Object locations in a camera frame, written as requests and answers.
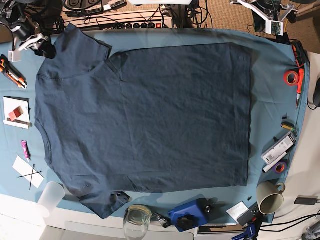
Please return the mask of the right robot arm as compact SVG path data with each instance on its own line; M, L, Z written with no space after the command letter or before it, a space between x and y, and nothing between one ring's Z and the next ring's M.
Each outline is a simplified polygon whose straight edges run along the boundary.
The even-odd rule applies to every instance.
M13 36L12 50L8 52L10 62L19 62L23 50L32 50L35 55L54 59L56 48L49 34L43 32L39 23L26 13L31 0L2 0L0 2L0 24Z

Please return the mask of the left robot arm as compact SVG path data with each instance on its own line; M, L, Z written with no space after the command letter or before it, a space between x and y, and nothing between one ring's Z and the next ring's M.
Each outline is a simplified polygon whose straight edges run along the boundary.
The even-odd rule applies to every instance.
M283 4L282 0L230 0L231 5L241 5L251 10L253 26L265 29L266 25L287 20L291 24L297 16L320 5L319 0L290 0Z

